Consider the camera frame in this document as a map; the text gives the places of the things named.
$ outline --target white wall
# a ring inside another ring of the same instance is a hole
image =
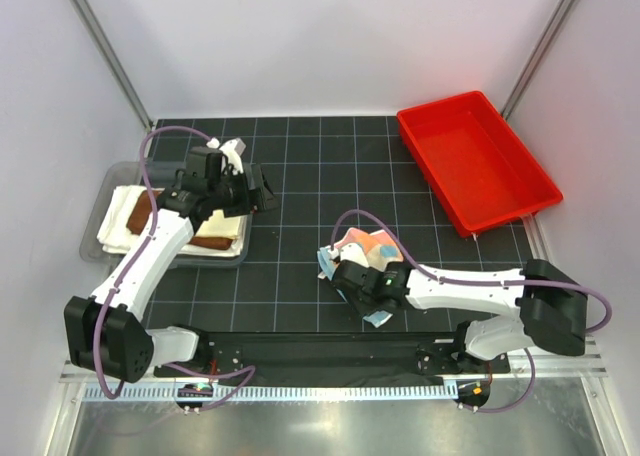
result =
[[[640,393],[630,389],[640,371],[638,1],[581,0],[511,120],[565,195],[538,216],[553,259],[613,303],[613,322],[598,343],[636,433]]]
[[[62,310],[107,168],[143,134],[68,0],[0,0],[2,454],[42,454],[67,357]]]
[[[89,0],[155,117],[501,107],[557,0]]]

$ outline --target clear plastic container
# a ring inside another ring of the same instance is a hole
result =
[[[173,183],[175,172],[182,167],[182,163],[147,163],[147,171],[149,179],[154,187],[162,188],[170,186]],[[248,165],[245,165],[247,177],[251,177],[251,171]],[[125,186],[131,184],[141,184],[141,174],[139,163],[121,162],[114,164],[104,178],[98,197],[93,205],[93,210],[89,216],[87,227],[80,243],[80,257],[90,263],[102,263],[116,266],[124,257],[122,254],[107,253],[102,249],[102,244],[98,241],[98,230],[102,225],[113,190],[117,186]],[[207,267],[207,268],[234,268],[238,266],[247,257],[249,250],[249,236],[251,234],[252,216],[247,216],[246,228],[244,233],[244,245],[242,252],[234,258],[216,258],[207,256],[192,256],[179,254],[173,259],[169,268],[183,267]]]

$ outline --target plastic tray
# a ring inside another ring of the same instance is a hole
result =
[[[480,91],[398,113],[411,151],[467,237],[562,201],[562,193]]]
[[[166,187],[173,183],[176,169],[181,167],[181,163],[147,163],[147,170],[151,184],[155,187]],[[245,166],[247,175],[251,174],[249,167]],[[80,243],[80,257],[90,263],[102,263],[111,266],[117,265],[124,255],[111,254],[102,250],[102,244],[98,241],[97,235],[100,225],[107,214],[113,190],[116,186],[140,184],[140,167],[136,162],[116,163],[109,171],[102,182],[102,187],[98,192],[98,197],[89,216],[89,222],[84,231],[82,242]],[[249,251],[249,236],[251,234],[252,215],[247,216],[247,225],[244,235],[244,246],[242,252],[235,258],[214,258],[205,256],[178,255],[169,268],[177,267],[208,267],[208,268],[234,268],[247,257]]]

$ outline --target white grid line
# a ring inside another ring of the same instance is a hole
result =
[[[193,298],[191,299],[191,311],[189,312],[189,326],[193,321],[193,309],[196,307],[196,294],[198,294],[198,282],[200,281],[200,266],[196,269],[196,283],[193,285]]]
[[[280,290],[280,255],[282,254],[282,222],[284,220],[284,197],[287,189],[287,152],[289,150],[289,122],[291,118],[287,118],[287,136],[284,140],[284,170],[282,173],[282,196],[280,197],[280,237],[278,238],[278,262],[276,266],[276,297],[273,305],[273,332],[276,332],[278,323],[278,291]]]
[[[358,142],[356,138],[356,118],[353,117],[353,165],[356,169],[356,208],[360,209],[360,194],[358,192]],[[360,214],[358,213],[358,228],[360,227]],[[361,331],[364,333],[364,319],[360,320]]]
[[[249,157],[249,164],[253,163],[253,152],[256,148],[256,134],[258,132],[258,118],[253,126],[253,140],[251,141],[251,156]],[[233,331],[233,323],[236,319],[236,301],[238,300],[238,283],[240,281],[240,267],[236,268],[236,282],[233,289],[233,307],[231,308],[231,321],[229,321],[229,331]]]
[[[433,217],[433,222],[436,222],[436,210],[435,205],[433,204],[433,193],[429,193],[429,200],[431,201],[431,216]],[[436,233],[436,246],[438,247],[438,259],[440,262],[440,266],[444,265],[444,261],[442,261],[442,252],[440,251],[440,236],[438,235],[438,228],[434,229]],[[451,311],[449,308],[445,308],[447,310],[447,319],[449,320],[449,331],[453,331],[453,324],[451,323]]]
[[[520,264],[524,267],[524,261],[522,260],[522,255],[520,254],[520,246],[518,245],[518,238],[516,238],[516,231],[513,229],[513,223],[509,223],[509,227],[511,228],[511,235],[513,236],[513,242],[516,245],[516,252],[518,253],[518,259],[520,260]]]
[[[227,136],[227,135],[224,134],[224,130],[222,131],[221,136]],[[260,134],[258,136],[260,136],[260,138],[281,138],[281,139],[285,139],[287,137],[286,134]],[[353,134],[290,134],[290,135],[288,135],[289,138],[317,138],[318,136],[320,136],[322,138],[352,138]],[[387,135],[387,134],[362,134],[361,136],[372,137],[372,138],[388,138],[389,136],[392,137],[392,138],[399,138],[400,137],[397,134],[391,134],[391,135]],[[186,136],[170,135],[170,136],[167,136],[167,138],[180,139],[180,138],[186,138]]]
[[[156,304],[156,292],[157,290],[154,290],[153,293],[151,293],[151,298],[149,298],[149,316],[147,317],[146,329],[149,329],[149,326],[151,325],[151,314],[153,313],[153,306]]]
[[[478,243],[478,235],[473,234],[473,241],[476,244],[476,250],[478,251],[478,260],[480,261],[480,271],[484,271],[484,263],[482,262],[482,253],[480,253],[480,243]]]
[[[191,120],[191,129],[193,129],[193,127],[196,124],[196,120],[192,119]],[[187,140],[187,150],[184,152],[184,159],[182,160],[183,162],[187,161],[187,156],[189,156],[189,149],[191,148],[191,140],[193,139],[193,133],[189,132],[189,139]]]
[[[251,162],[253,162],[253,153],[254,153],[254,149],[255,149],[255,140],[256,140],[256,135],[257,135],[257,125],[258,125],[258,118],[255,119],[255,123],[254,123],[254,134],[253,134],[253,146],[252,146],[252,150],[251,150]],[[479,244],[477,244],[477,250],[478,250],[478,254],[480,256],[480,261],[460,261],[460,260],[456,260],[456,261],[443,261],[442,260],[442,254],[441,254],[441,248],[440,248],[440,241],[439,241],[439,235],[438,235],[438,230],[437,228],[439,227],[452,227],[451,224],[438,224],[435,222],[435,206],[434,206],[434,200],[433,200],[433,193],[431,192],[431,190],[428,191],[399,191],[396,192],[395,191],[395,180],[394,180],[394,169],[396,170],[400,170],[400,168],[402,167],[407,167],[410,165],[415,165],[415,162],[413,161],[394,161],[393,160],[393,154],[392,154],[392,142],[394,142],[395,140],[392,138],[397,138],[397,135],[392,135],[390,133],[390,128],[389,128],[389,119],[387,118],[385,120],[386,126],[387,126],[387,134],[380,134],[380,135],[367,135],[367,136],[379,136],[379,137],[385,137],[387,138],[387,145],[388,145],[388,150],[389,150],[389,160],[388,161],[380,161],[380,162],[358,162],[358,156],[357,156],[357,130],[356,130],[356,118],[353,117],[352,118],[352,124],[353,124],[353,134],[352,135],[324,135],[324,137],[330,137],[330,138],[335,138],[335,137],[344,137],[344,138],[353,138],[354,141],[354,161],[353,162],[322,162],[322,119],[320,119],[320,128],[319,128],[319,132],[320,132],[320,136],[318,137],[318,191],[317,191],[317,196],[318,196],[318,222],[320,222],[320,207],[321,207],[321,196],[323,194],[329,194],[329,195],[333,195],[333,194],[355,194],[356,195],[356,204],[357,207],[360,207],[360,201],[359,201],[359,195],[360,194],[391,194],[393,196],[393,204],[394,204],[394,215],[395,215],[395,219],[396,219],[396,224],[394,226],[395,231],[398,233],[398,235],[400,236],[400,230],[401,228],[405,227],[405,228],[409,228],[409,227],[433,227],[436,228],[436,243],[438,245],[438,261],[425,261],[423,262],[423,264],[430,264],[430,265],[437,265],[440,264],[441,266],[445,266],[447,267],[447,265],[452,266],[453,269],[455,269],[455,265],[465,265],[465,264],[478,264],[478,265],[482,265],[483,260],[482,260],[482,255],[480,253],[480,248],[479,248]],[[302,163],[302,162],[287,162],[286,159],[288,158],[288,146],[289,146],[289,139],[290,138],[302,138],[302,137],[307,137],[307,136],[311,136],[311,137],[315,137],[316,135],[295,135],[295,134],[289,134],[289,124],[290,124],[290,119],[287,118],[287,131],[285,135],[265,135],[265,136],[261,136],[261,138],[270,138],[270,137],[275,137],[275,138],[285,138],[285,160],[282,163],[262,163],[263,166],[269,166],[269,165],[282,165],[283,166],[283,191],[286,187],[286,169],[287,166],[290,164],[293,165],[300,165],[300,164],[316,164],[316,163]],[[227,119],[223,119],[222,121],[222,135],[224,137],[224,133],[226,131],[226,126],[227,126]],[[191,127],[195,127],[195,120],[191,120]],[[185,138],[184,136],[177,136],[177,135],[168,135],[165,136],[165,138],[163,139],[178,139],[178,138],[183,138],[187,140],[187,150],[189,148],[189,146],[191,146],[191,141],[192,141],[192,137],[193,134],[190,133],[188,138]],[[154,151],[153,151],[153,155],[151,156],[151,159],[153,159],[155,157],[155,153],[157,151],[157,144],[154,147]],[[320,185],[321,185],[321,178],[322,178],[322,165],[327,165],[327,166],[331,166],[331,165],[350,165],[350,164],[354,164],[355,165],[355,178],[356,178],[356,188],[355,188],[355,192],[353,191],[344,191],[344,192],[323,192],[320,191]],[[389,164],[390,170],[391,170],[391,184],[392,184],[392,191],[391,192],[360,192],[359,191],[359,181],[358,181],[358,165],[371,165],[371,164],[379,164],[379,165],[387,165]],[[280,214],[280,225],[253,225],[253,227],[274,227],[274,228],[279,228],[281,230],[282,233],[282,229],[283,228],[288,228],[288,227],[309,227],[309,228],[316,228],[315,225],[284,225],[283,224],[283,218],[284,218],[284,197],[285,195],[283,193],[276,193],[278,194],[278,197],[281,200],[281,214]],[[314,194],[314,192],[286,192],[287,195],[289,194]],[[396,195],[397,194],[429,194],[430,195],[430,199],[431,199],[431,210],[432,210],[432,215],[434,218],[434,224],[433,225],[425,225],[425,224],[416,224],[416,225],[400,225],[398,224],[398,209],[397,209],[397,201],[396,201]],[[361,221],[360,221],[360,217],[358,217],[358,225],[360,227],[363,226],[368,226],[367,224],[362,225]],[[516,250],[518,252],[518,259],[519,261],[493,261],[492,263],[496,263],[496,264],[505,264],[505,265],[514,265],[514,267],[520,265],[522,266],[523,262],[522,262],[522,255],[520,252],[520,248],[518,245],[518,241],[517,241],[517,237],[515,234],[515,229],[514,227],[518,226],[518,223],[516,222],[515,224],[510,223],[510,227],[511,227],[511,231],[512,231],[512,236],[513,236],[513,240],[514,243],[516,245]],[[322,241],[320,240],[321,238],[321,229],[325,228],[325,227],[333,227],[333,225],[321,225],[318,224],[317,226],[317,230],[318,230],[318,247],[320,246],[320,244],[322,244]],[[321,301],[320,300],[320,287],[317,283],[316,286],[316,301],[279,301],[278,298],[278,290],[279,290],[279,270],[280,270],[280,265],[281,264],[302,264],[302,265],[315,265],[317,266],[317,261],[315,260],[310,260],[310,261],[291,261],[291,262],[287,262],[287,261],[282,261],[281,259],[281,249],[282,249],[282,240],[280,239],[278,242],[278,257],[276,261],[246,261],[244,264],[265,264],[265,265],[276,265],[276,294],[275,294],[275,301],[237,301],[237,292],[238,292],[238,281],[239,281],[239,277],[240,277],[240,268],[236,268],[236,281],[235,281],[235,288],[234,288],[234,301],[195,301],[196,298],[196,294],[197,294],[197,290],[198,290],[198,285],[199,285],[199,269],[196,272],[196,282],[195,282],[195,287],[194,287],[194,296],[191,299],[191,302],[189,301],[154,301],[155,300],[155,292],[154,295],[152,297],[152,302],[150,304],[150,309],[149,309],[149,315],[148,315],[148,322],[151,322],[152,319],[152,314],[154,313],[154,306],[155,304],[166,304],[166,305],[171,305],[171,304],[190,304],[191,305],[191,313],[189,316],[189,321],[192,321],[193,318],[193,314],[194,314],[194,307],[196,304],[200,304],[200,305],[206,305],[206,304],[229,304],[232,305],[232,321],[231,321],[231,330],[233,329],[233,320],[234,320],[234,311],[235,311],[235,307],[237,304],[240,305],[249,305],[249,304],[258,304],[258,305],[268,305],[268,304],[273,304],[274,305],[274,322],[273,322],[273,330],[276,331],[277,329],[277,307],[278,305],[309,305],[309,304],[313,304],[316,306],[317,308],[317,319],[316,319],[316,330],[320,331],[320,308],[323,306],[327,306],[327,305],[347,305],[346,302],[344,301],[335,301],[335,302],[331,302],[331,301]],[[452,326],[452,321],[451,321],[451,315],[449,313],[449,310],[447,310],[447,317],[449,320],[449,326],[450,328],[453,329]],[[409,329],[409,325],[408,325],[408,320],[407,320],[407,315],[405,312],[405,328],[408,330]],[[361,321],[361,331],[364,330],[364,321]]]
[[[347,166],[350,164],[353,164],[353,162],[351,161],[324,161],[324,162],[320,162],[320,163],[311,163],[311,162],[300,162],[300,161],[289,161],[287,163],[280,163],[280,162],[274,162],[274,161],[268,161],[265,163],[260,163],[262,164],[262,166],[278,166],[278,165],[284,165],[284,164],[289,164],[291,166],[305,166],[305,165],[309,165],[309,164],[324,164],[326,166]],[[372,165],[372,164],[377,164],[378,166],[383,166],[386,164],[389,164],[389,161],[360,161],[358,164],[360,165]],[[413,166],[416,163],[414,161],[391,161],[391,164],[399,164],[402,166]]]
[[[320,118],[320,135],[322,135],[322,118]],[[322,184],[322,137],[318,137],[318,248],[322,244],[320,241],[320,186]],[[320,332],[320,278],[316,278],[316,302],[318,306],[316,308],[316,332]]]
[[[321,195],[325,195],[325,194],[329,194],[329,195],[335,195],[335,194],[386,194],[386,195],[392,195],[393,193],[391,191],[361,191],[360,193],[356,193],[355,191],[320,191],[319,193],[317,191],[287,191],[287,194],[321,194]],[[397,194],[429,194],[429,191],[398,191]]]
[[[151,161],[153,161],[156,158],[156,153],[158,152],[158,139],[160,138],[160,136],[155,136],[153,138],[153,140],[151,141],[151,144],[153,144],[153,154],[151,155]]]
[[[391,171],[391,191],[393,191],[393,214],[396,218],[396,233],[398,239],[400,239],[400,225],[398,224],[398,204],[396,203],[396,184],[393,180],[393,163],[391,162],[391,138],[389,137],[389,120],[384,118],[385,125],[387,127],[387,149],[389,150],[389,169]],[[407,317],[407,310],[404,311],[404,327],[409,332],[409,318]]]

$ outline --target white towel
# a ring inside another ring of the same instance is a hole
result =
[[[136,243],[139,236],[133,234],[127,228],[127,222],[140,195],[144,191],[144,186],[118,186],[113,191],[109,209],[97,236],[98,241],[102,244],[103,251],[113,254],[126,254]],[[197,236],[233,239],[229,249],[221,251],[187,244],[178,254],[234,258],[242,252],[244,247],[246,225],[246,216],[225,218],[222,211],[214,211],[211,218],[202,224]]]

